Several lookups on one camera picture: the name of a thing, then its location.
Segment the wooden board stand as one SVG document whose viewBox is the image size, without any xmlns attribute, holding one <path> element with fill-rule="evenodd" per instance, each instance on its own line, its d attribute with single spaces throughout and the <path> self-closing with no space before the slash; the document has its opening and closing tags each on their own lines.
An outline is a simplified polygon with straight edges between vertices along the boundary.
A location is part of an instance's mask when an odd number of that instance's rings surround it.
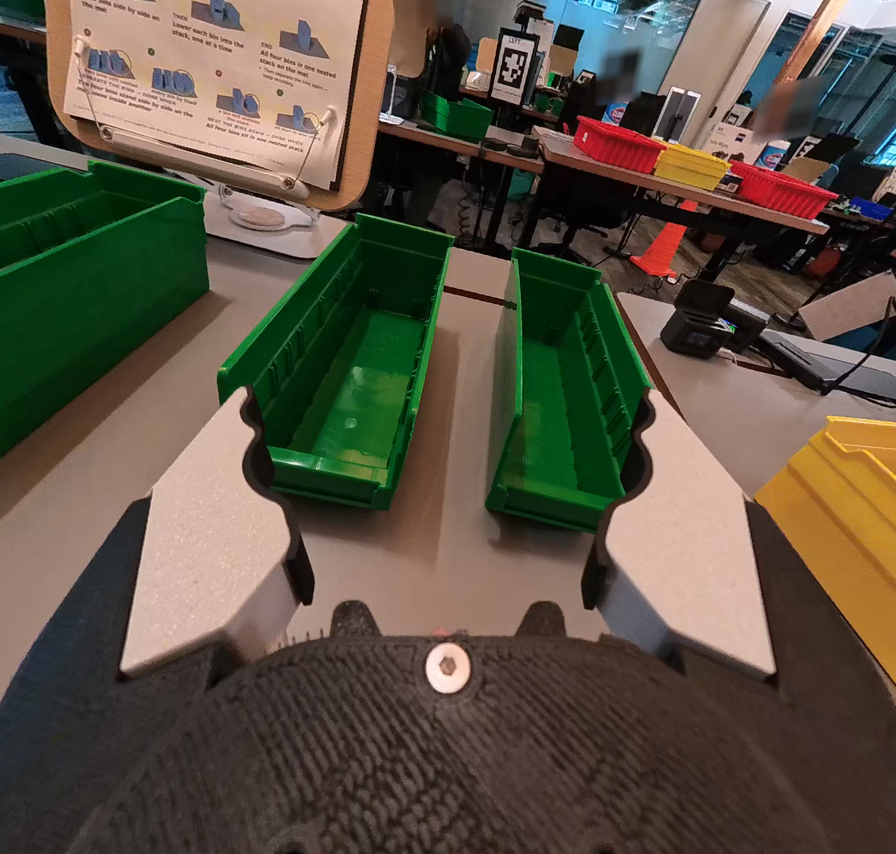
<svg viewBox="0 0 896 854">
<path fill-rule="evenodd" d="M 340 121 L 342 174 L 330 188 L 307 186 L 285 174 L 223 157 L 167 145 L 118 128 L 100 128 L 96 121 L 72 116 L 63 108 L 64 91 L 75 47 L 71 0 L 44 0 L 47 18 L 48 80 L 52 106 L 64 127 L 82 144 L 141 166 L 194 174 L 227 182 L 287 202 L 324 212 L 345 208 L 363 192 L 373 162 L 378 132 L 378 100 L 383 93 L 387 59 L 394 29 L 392 0 L 366 0 L 357 41 L 350 116 Z"/>
</svg>

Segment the black white marker tag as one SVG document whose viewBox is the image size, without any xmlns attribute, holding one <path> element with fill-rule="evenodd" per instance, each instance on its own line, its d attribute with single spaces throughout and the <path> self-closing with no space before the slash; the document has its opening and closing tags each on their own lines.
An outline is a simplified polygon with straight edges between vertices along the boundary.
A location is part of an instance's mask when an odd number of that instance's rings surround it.
<svg viewBox="0 0 896 854">
<path fill-rule="evenodd" d="M 520 107 L 538 53 L 539 38 L 521 30 L 501 28 L 497 37 L 488 97 Z"/>
</svg>

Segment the yellow plastic bin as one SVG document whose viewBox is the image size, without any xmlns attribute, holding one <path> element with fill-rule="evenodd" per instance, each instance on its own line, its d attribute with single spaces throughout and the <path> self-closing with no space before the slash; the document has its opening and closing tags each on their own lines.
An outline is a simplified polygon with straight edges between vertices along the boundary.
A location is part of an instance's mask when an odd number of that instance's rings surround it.
<svg viewBox="0 0 896 854">
<path fill-rule="evenodd" d="M 829 416 L 755 500 L 895 680 L 895 424 Z"/>
<path fill-rule="evenodd" d="M 657 179 L 713 191 L 730 169 L 730 162 L 712 154 L 669 143 L 658 156 L 653 175 Z"/>
</svg>

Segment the printed instruction sheet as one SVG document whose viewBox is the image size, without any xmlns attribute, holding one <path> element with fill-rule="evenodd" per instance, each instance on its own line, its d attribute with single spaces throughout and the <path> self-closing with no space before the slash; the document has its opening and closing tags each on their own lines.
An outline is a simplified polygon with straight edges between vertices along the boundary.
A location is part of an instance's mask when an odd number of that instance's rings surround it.
<svg viewBox="0 0 896 854">
<path fill-rule="evenodd" d="M 334 188 L 367 0 L 71 0 L 64 110 Z"/>
</svg>

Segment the black device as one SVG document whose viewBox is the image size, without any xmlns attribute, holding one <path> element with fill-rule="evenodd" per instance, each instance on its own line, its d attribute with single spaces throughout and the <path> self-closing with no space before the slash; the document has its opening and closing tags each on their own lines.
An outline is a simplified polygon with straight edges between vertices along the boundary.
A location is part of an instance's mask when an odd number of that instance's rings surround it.
<svg viewBox="0 0 896 854">
<path fill-rule="evenodd" d="M 691 279 L 678 293 L 659 339 L 673 353 L 708 359 L 722 349 L 742 354 L 769 323 L 770 314 L 736 300 L 732 288 Z"/>
</svg>

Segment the large window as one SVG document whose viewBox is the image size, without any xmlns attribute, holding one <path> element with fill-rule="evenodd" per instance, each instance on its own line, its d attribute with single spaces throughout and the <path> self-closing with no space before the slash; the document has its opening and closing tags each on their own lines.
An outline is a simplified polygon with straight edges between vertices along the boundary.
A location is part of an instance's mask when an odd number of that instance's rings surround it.
<svg viewBox="0 0 896 854">
<path fill-rule="evenodd" d="M 658 40 L 675 48 L 701 0 L 545 0 L 557 25 L 582 31 L 578 52 L 601 54 L 612 47 Z"/>
</svg>

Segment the grey neighbour desk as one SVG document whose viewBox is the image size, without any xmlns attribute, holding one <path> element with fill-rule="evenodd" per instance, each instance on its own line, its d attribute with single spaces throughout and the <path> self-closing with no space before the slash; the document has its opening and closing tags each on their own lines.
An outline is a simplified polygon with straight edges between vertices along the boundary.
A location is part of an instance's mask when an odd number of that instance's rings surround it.
<svg viewBox="0 0 896 854">
<path fill-rule="evenodd" d="M 659 339 L 673 313 L 670 304 L 624 292 L 616 301 L 654 386 L 749 497 L 823 428 L 828 416 L 894 421 L 894 409 L 842 391 L 819 396 L 774 373 L 767 363 L 672 353 Z"/>
</svg>

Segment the red plastic bin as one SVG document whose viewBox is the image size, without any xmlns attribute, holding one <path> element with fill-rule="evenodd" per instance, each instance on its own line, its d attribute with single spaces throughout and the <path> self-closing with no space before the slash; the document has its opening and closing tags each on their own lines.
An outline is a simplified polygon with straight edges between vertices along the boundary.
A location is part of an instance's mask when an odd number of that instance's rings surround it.
<svg viewBox="0 0 896 854">
<path fill-rule="evenodd" d="M 736 192 L 738 199 L 800 219 L 815 220 L 839 197 L 824 188 L 760 166 L 732 161 L 730 170 L 742 180 Z"/>
<path fill-rule="evenodd" d="M 577 118 L 573 145 L 601 164 L 651 174 L 667 144 L 638 132 L 586 116 Z"/>
</svg>

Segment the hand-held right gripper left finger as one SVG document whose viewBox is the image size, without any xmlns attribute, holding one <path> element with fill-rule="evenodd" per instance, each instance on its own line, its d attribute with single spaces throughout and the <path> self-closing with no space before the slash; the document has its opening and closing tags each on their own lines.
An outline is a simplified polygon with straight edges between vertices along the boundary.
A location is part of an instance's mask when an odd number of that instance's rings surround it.
<svg viewBox="0 0 896 854">
<path fill-rule="evenodd" d="M 273 489 L 261 408 L 240 387 L 153 485 L 119 668 L 202 647 L 259 660 L 315 593 L 297 516 Z"/>
</svg>

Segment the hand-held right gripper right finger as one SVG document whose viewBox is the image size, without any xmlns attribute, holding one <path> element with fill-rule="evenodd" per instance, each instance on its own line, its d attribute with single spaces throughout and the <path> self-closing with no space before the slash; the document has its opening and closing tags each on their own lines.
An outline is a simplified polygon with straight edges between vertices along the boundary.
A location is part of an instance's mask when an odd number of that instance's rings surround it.
<svg viewBox="0 0 896 854">
<path fill-rule="evenodd" d="M 688 648 L 765 680 L 777 670 L 743 490 L 646 389 L 581 576 L 586 610 L 658 657 Z"/>
</svg>

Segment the white stand base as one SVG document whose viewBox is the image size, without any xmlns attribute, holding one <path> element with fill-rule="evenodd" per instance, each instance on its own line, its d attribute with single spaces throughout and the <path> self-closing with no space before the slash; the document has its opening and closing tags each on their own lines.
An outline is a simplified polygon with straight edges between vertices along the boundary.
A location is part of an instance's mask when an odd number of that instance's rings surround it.
<svg viewBox="0 0 896 854">
<path fill-rule="evenodd" d="M 279 224 L 249 227 L 239 221 L 261 209 L 278 215 Z M 314 260 L 348 224 L 308 208 L 218 185 L 204 195 L 205 229 L 212 237 L 285 257 Z"/>
</svg>

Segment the white cardboard box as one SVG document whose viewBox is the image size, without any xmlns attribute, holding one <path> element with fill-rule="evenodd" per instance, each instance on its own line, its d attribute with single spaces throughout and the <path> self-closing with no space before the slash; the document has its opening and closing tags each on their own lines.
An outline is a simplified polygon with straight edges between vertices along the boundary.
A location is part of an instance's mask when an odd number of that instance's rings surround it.
<svg viewBox="0 0 896 854">
<path fill-rule="evenodd" d="M 763 150 L 763 143 L 755 140 L 754 133 L 745 127 L 717 122 L 698 150 L 729 163 L 753 165 Z"/>
</svg>

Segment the dark flat device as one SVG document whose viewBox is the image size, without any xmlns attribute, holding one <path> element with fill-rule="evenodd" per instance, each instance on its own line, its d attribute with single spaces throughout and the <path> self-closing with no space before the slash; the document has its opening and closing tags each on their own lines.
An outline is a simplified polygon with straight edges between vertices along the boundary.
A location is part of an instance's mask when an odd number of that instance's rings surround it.
<svg viewBox="0 0 896 854">
<path fill-rule="evenodd" d="M 868 357 L 849 362 L 811 354 L 774 331 L 761 333 L 755 345 L 787 377 L 820 396 L 841 391 L 888 408 L 895 406 L 894 375 L 869 367 Z"/>
</svg>

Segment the grey tilted panel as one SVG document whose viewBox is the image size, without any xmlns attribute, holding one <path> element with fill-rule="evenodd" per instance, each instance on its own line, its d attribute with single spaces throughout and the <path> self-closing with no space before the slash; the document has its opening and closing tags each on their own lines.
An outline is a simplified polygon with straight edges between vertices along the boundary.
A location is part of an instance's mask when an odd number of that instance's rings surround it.
<svg viewBox="0 0 896 854">
<path fill-rule="evenodd" d="M 807 303 L 798 316 L 814 340 L 830 342 L 882 321 L 894 297 L 894 273 L 887 271 Z"/>
</svg>

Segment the orange traffic cone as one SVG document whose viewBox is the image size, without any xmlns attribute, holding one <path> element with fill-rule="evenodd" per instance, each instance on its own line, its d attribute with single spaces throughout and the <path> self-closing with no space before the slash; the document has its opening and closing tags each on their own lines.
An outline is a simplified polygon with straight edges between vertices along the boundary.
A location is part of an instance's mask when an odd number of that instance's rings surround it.
<svg viewBox="0 0 896 854">
<path fill-rule="evenodd" d="M 630 263 L 645 275 L 674 285 L 678 281 L 678 274 L 671 266 L 686 229 L 685 224 L 665 223 L 643 255 L 629 257 Z"/>
</svg>

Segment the white framed monitor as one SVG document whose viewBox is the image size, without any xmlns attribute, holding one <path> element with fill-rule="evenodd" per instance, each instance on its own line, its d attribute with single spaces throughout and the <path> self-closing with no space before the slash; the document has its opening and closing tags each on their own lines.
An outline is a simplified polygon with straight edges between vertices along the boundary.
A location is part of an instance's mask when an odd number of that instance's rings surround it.
<svg viewBox="0 0 896 854">
<path fill-rule="evenodd" d="M 670 87 L 652 135 L 666 143 L 680 144 L 700 99 L 697 91 Z"/>
</svg>

